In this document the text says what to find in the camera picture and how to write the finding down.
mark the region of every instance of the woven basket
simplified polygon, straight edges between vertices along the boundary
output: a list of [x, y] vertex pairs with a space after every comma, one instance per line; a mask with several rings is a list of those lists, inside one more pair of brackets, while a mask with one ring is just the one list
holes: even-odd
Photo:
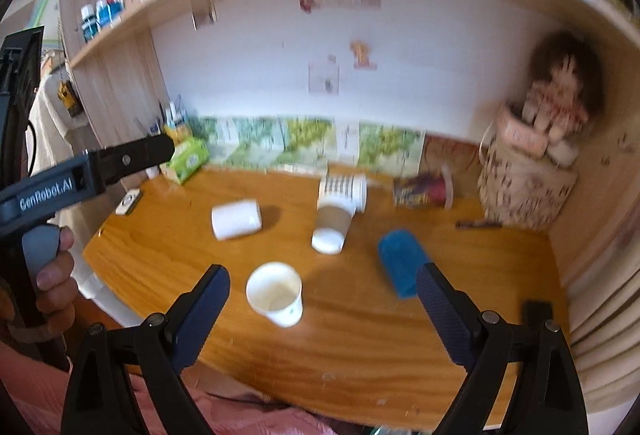
[[496, 138], [482, 158], [478, 180], [487, 220], [540, 231], [564, 205], [577, 174], [548, 159], [533, 160]]

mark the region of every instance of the cable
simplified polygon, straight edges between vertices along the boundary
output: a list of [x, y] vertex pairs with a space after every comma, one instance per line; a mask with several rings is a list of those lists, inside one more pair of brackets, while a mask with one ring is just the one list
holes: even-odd
[[285, 409], [285, 408], [289, 407], [288, 404], [284, 404], [283, 402], [278, 403], [278, 402], [246, 401], [244, 399], [233, 399], [231, 397], [225, 397], [224, 395], [218, 395], [216, 393], [211, 393], [210, 391], [206, 391], [205, 393], [207, 395], [215, 397], [216, 399], [223, 399], [224, 401], [240, 402], [242, 404], [253, 404], [253, 405], [256, 405], [256, 406], [263, 406], [263, 407], [266, 407], [266, 408], [273, 408], [274, 410], [276, 410], [276, 409]]
[[31, 153], [31, 164], [29, 166], [29, 176], [31, 177], [31, 173], [33, 172], [33, 166], [36, 163], [36, 151], [38, 150], [38, 140], [36, 139], [36, 129], [33, 128], [33, 123], [28, 120], [27, 126], [31, 130], [31, 134], [33, 135], [33, 152]]

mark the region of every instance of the white paper cup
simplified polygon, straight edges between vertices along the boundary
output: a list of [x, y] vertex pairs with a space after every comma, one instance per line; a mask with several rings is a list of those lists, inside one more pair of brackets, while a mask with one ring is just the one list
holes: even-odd
[[338, 255], [356, 212], [356, 204], [348, 196], [332, 194], [318, 198], [316, 228], [311, 246], [323, 255]]
[[320, 180], [318, 197], [342, 195], [351, 199], [356, 211], [363, 212], [367, 204], [367, 177], [364, 175], [324, 177]]
[[262, 217], [255, 200], [240, 200], [211, 209], [211, 226], [218, 240], [260, 231]]
[[246, 283], [251, 308], [279, 327], [292, 327], [302, 317], [302, 279], [279, 261], [260, 265]]

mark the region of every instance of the finger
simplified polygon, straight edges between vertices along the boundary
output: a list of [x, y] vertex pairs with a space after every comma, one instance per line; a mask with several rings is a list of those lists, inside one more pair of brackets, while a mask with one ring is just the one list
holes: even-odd
[[53, 287], [36, 299], [36, 307], [43, 314], [65, 309], [78, 295], [78, 284], [73, 278], [67, 279], [60, 285]]
[[76, 309], [73, 305], [68, 305], [64, 310], [60, 310], [49, 316], [47, 330], [49, 330], [53, 336], [59, 336], [73, 326], [75, 319]]
[[74, 245], [74, 232], [68, 227], [60, 229], [60, 251], [68, 251]]
[[0, 319], [13, 321], [15, 316], [14, 304], [4, 289], [0, 289]]
[[47, 291], [69, 279], [74, 269], [74, 257], [71, 253], [59, 253], [54, 261], [47, 263], [36, 276], [40, 290]]

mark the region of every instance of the green tissue box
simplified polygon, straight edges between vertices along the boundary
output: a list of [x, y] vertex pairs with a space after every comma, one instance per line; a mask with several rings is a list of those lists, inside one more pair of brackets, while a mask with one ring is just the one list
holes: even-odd
[[162, 164], [160, 169], [166, 178], [182, 184], [207, 160], [209, 160], [207, 143], [202, 139], [190, 137], [177, 145], [174, 156], [168, 163]]

